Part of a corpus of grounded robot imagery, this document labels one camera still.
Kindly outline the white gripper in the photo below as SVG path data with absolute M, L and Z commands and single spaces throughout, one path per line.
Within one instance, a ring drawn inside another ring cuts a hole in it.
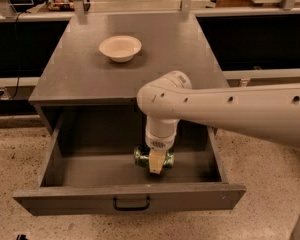
M 165 153 L 158 150 L 169 150 L 175 141 L 175 136 L 156 137 L 151 133 L 146 133 L 145 142 L 149 148 L 149 170 L 151 173 L 159 174 L 165 161 Z

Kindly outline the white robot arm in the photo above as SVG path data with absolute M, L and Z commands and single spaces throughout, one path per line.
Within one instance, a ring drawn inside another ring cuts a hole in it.
M 145 141 L 155 173 L 163 167 L 181 120 L 300 150 L 300 83 L 194 89 L 186 74 L 172 71 L 143 85 L 137 104 L 147 116 Z

